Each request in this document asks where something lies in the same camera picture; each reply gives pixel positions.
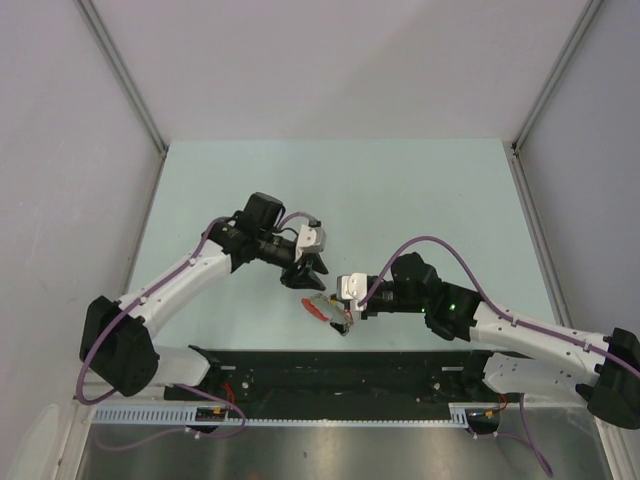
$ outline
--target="table surface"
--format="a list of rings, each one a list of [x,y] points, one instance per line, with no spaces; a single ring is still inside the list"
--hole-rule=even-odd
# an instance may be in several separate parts
[[[377,275],[406,240],[436,235],[468,261],[497,301],[553,322],[503,146],[498,140],[174,142],[143,236],[131,288],[162,273],[214,217],[241,209],[256,191],[307,211],[328,234],[323,258],[338,275]],[[470,287],[444,249],[418,251],[441,278]],[[421,315],[381,314],[347,337],[313,319],[278,268],[255,261],[200,293],[156,343],[212,349],[450,350]]]
[[[524,436],[517,408],[500,430]],[[593,417],[583,408],[528,411],[530,428],[556,480],[610,480]],[[94,425],[108,445],[129,445],[166,429]],[[546,480],[529,448],[508,438],[473,440],[461,428],[255,427],[225,440],[175,433],[123,452],[87,442],[82,480]]]

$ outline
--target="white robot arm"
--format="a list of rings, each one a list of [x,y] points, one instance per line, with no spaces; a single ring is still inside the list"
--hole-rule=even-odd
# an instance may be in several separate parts
[[[289,240],[279,235],[284,212],[279,200],[255,193],[244,210],[214,220],[194,251],[149,285],[115,302],[94,300],[80,348],[82,380],[91,368],[124,396],[149,384],[198,385],[209,369],[207,359],[191,348],[154,347],[152,339],[200,291],[254,259],[281,267],[286,287],[324,290],[316,274],[328,273],[319,255],[326,241],[321,223],[311,218]],[[83,400],[78,385],[76,396]]]
[[[384,281],[381,276],[388,269],[393,280]],[[460,338],[515,352],[474,352],[463,371],[470,386],[481,382],[497,393],[586,402],[592,414],[608,423],[640,428],[640,344],[632,333],[616,328],[606,336],[527,317],[491,301],[472,274],[478,291],[441,280],[417,253],[394,256],[381,276],[338,277],[335,299],[349,312],[332,324],[341,334],[379,312],[423,313],[427,327],[445,340]]]

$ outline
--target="stainless steel surface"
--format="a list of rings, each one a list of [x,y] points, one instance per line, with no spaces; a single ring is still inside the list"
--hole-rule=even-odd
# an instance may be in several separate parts
[[[549,73],[549,76],[547,77],[547,80],[545,81],[544,86],[542,87],[542,90],[538,95],[538,98],[536,98],[536,101],[531,107],[531,110],[527,114],[527,118],[520,128],[520,132],[518,133],[518,136],[514,141],[516,152],[519,153],[522,149],[522,146],[527,141],[529,133],[531,133],[531,130],[538,121],[538,118],[540,118],[545,105],[551,99],[551,96],[553,95],[553,92],[562,79],[562,76],[569,66],[571,59],[578,50],[578,47],[589,31],[589,28],[593,24],[593,21],[595,20],[596,15],[600,11],[600,7],[603,4],[604,0],[589,0],[589,2],[586,4],[584,10],[582,11],[582,15],[580,15],[580,18],[573,27],[573,30],[569,35],[567,42],[562,48],[560,56],[551,69],[551,73]]]
[[[513,181],[520,198],[520,204],[522,205],[522,212],[524,213],[527,221],[527,227],[529,228],[529,235],[533,241],[533,247],[536,251],[536,257],[540,264],[540,270],[544,279],[544,284],[547,288],[549,295],[549,301],[556,321],[565,327],[573,328],[573,320],[571,319],[571,313],[567,307],[567,302],[560,286],[560,280],[558,279],[558,272],[553,263],[551,257],[551,250],[549,249],[549,243],[542,229],[542,222],[538,215],[538,210],[533,201],[529,184],[527,183],[527,177],[522,168],[520,156],[511,150],[511,154],[507,155],[509,159],[509,168],[513,175]]]
[[[104,53],[105,58],[109,63],[109,67],[122,86],[124,93],[129,100],[129,103],[140,118],[140,121],[144,125],[147,134],[158,150],[158,153],[162,156],[162,158],[164,158],[167,153],[167,144],[162,139],[160,130],[153,120],[151,113],[149,113],[149,108],[142,98],[138,87],[133,81],[129,69],[122,60],[122,57],[120,56],[120,53],[118,52],[118,49],[116,48],[111,35],[109,35],[109,31],[107,30],[107,27],[100,17],[98,10],[93,4],[93,1],[75,0],[75,3],[78,6],[78,9],[80,10],[83,18],[85,19],[89,30],[91,30],[91,33],[98,43],[98,46]]]
[[[611,474],[616,480],[640,478],[640,462],[634,450],[634,435],[637,431],[623,430],[602,420],[596,420],[600,431],[602,447],[604,448]]]
[[[529,412],[532,430],[556,480],[606,480],[592,417],[584,410]],[[104,443],[141,440],[166,427],[94,426]],[[522,434],[509,409],[503,431]],[[491,479],[542,480],[530,450],[508,439],[473,440],[461,429],[263,427],[227,440],[175,433],[133,450],[109,453],[89,441],[80,480]]]

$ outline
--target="white cable tray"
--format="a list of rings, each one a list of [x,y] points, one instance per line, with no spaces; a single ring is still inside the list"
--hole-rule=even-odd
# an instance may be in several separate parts
[[[92,422],[110,425],[239,425],[239,419],[196,420],[194,405],[103,405],[96,409]],[[451,420],[283,420],[249,419],[252,427],[449,427],[467,428],[464,408],[449,407]]]

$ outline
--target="metal frame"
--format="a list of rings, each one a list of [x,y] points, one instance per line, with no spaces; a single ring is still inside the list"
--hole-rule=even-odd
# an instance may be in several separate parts
[[[149,138],[158,150],[161,158],[164,158],[168,149],[167,143],[162,139],[160,130],[153,120],[146,102],[142,98],[136,83],[133,81],[131,73],[122,60],[122,57],[120,56],[111,35],[109,35],[109,31],[93,4],[93,1],[74,0],[74,2],[80,10],[82,17],[87,23],[87,27],[91,31],[96,43],[100,47],[100,50],[102,50],[109,67],[118,80],[118,83],[120,83],[131,107],[142,122],[142,125],[145,127]]]
[[[527,141],[531,130],[536,125],[545,106],[549,103],[549,100],[559,85],[564,73],[567,71],[567,67],[582,44],[582,41],[584,40],[604,2],[605,0],[589,0],[582,10],[580,18],[573,27],[569,38],[562,47],[560,56],[553,65],[551,73],[549,73],[549,76],[542,87],[542,91],[538,94],[536,101],[533,103],[531,110],[529,110],[529,113],[527,114],[515,141],[513,142],[513,149],[516,154],[519,154],[522,150],[522,146]]]
[[[144,218],[142,220],[142,225],[140,225],[140,231],[138,232],[138,239],[136,240],[136,245],[134,247],[133,255],[131,256],[131,261],[129,262],[129,266],[127,268],[127,276],[124,281],[124,285],[122,287],[122,294],[124,295],[131,288],[131,280],[133,279],[133,270],[135,264],[138,262],[138,256],[140,255],[140,248],[142,247],[142,239],[144,237],[144,232],[147,229],[147,225],[149,224],[149,217],[151,216],[151,207],[153,207],[153,202],[156,200],[156,194],[158,193],[158,187],[160,185],[160,179],[162,178],[162,172],[164,171],[166,155],[162,155],[160,158],[160,165],[158,166],[158,171],[156,173],[155,179],[153,180],[153,188],[151,190],[151,195],[149,196],[149,201],[147,202],[147,207],[145,209]]]
[[[533,241],[533,247],[535,249],[536,256],[538,257],[538,263],[540,264],[544,283],[547,287],[547,294],[551,301],[551,308],[560,325],[567,328],[573,328],[573,320],[571,319],[571,314],[567,307],[564,293],[560,287],[558,273],[553,263],[553,259],[551,258],[549,243],[547,242],[544,234],[540,215],[538,214],[533,196],[531,195],[531,189],[529,188],[529,184],[522,167],[522,162],[520,161],[520,156],[513,149],[511,149],[511,154],[508,154],[507,156],[516,191],[518,192],[518,197],[520,197],[522,212],[524,213],[527,227],[529,228],[529,234]]]
[[[162,160],[166,157],[168,151],[168,145],[162,138],[162,135],[155,123],[146,102],[144,101],[137,85],[135,84],[129,69],[126,67],[122,57],[120,56],[115,43],[109,34],[104,21],[99,15],[92,0],[74,0],[80,13],[85,19],[89,30],[101,51],[105,55],[105,59],[113,71],[116,79],[121,85],[125,96],[130,102],[131,107],[135,111],[136,115],[142,122],[150,140],[154,144]],[[545,84],[538,95],[535,103],[529,111],[518,135],[511,144],[511,148],[507,151],[509,158],[509,167],[511,169],[516,190],[520,197],[522,209],[527,221],[527,225],[530,231],[531,238],[534,243],[534,248],[540,268],[544,276],[545,284],[549,293],[552,308],[558,322],[564,326],[571,327],[573,322],[570,312],[567,308],[562,288],[558,279],[557,271],[554,266],[552,256],[549,249],[549,244],[545,237],[539,214],[535,207],[534,199],[531,195],[531,190],[527,183],[526,175],[523,170],[522,162],[520,159],[520,152],[523,145],[530,136],[533,128],[535,127],[538,119],[541,117],[546,105],[551,100],[553,93],[558,87],[564,73],[566,72],[571,60],[574,58],[577,50],[579,49],[582,41],[584,40],[587,32],[593,24],[597,14],[601,11],[601,7],[604,4],[604,0],[589,0],[583,9],[580,18],[574,26],[567,42],[565,43],[556,63],[554,64],[549,76],[547,77]],[[143,225],[141,227],[140,239],[142,233],[146,228],[146,224],[151,211],[151,205],[155,198],[157,186],[161,177],[162,168],[164,162],[161,163],[158,169],[158,176],[154,185],[154,190],[151,195],[149,205],[147,208],[147,215],[145,216]],[[135,264],[140,247],[140,241],[136,246],[135,255],[133,257],[131,266]],[[128,287],[131,280],[130,269],[125,286]],[[94,383],[88,388],[89,391],[97,390],[101,391],[101,382]],[[110,404],[121,405],[149,405],[152,404],[164,404],[164,401],[160,400],[160,392],[147,392],[147,395],[142,395],[136,399],[114,399]],[[76,409],[73,422],[70,426],[70,430],[67,438],[65,439],[64,453],[61,456],[61,460],[58,463],[58,471],[56,478],[58,480],[72,480],[76,478],[81,456],[84,450],[84,445],[87,441],[89,428],[91,425],[91,419],[95,412],[94,407],[83,407],[75,405]],[[605,448],[607,459],[610,464],[613,476],[616,479],[629,479],[640,478],[640,465],[634,458],[633,452],[628,447],[628,440],[625,441],[627,436],[626,432],[621,431],[618,428],[606,425],[603,422],[597,420],[598,429],[600,431],[603,446]]]

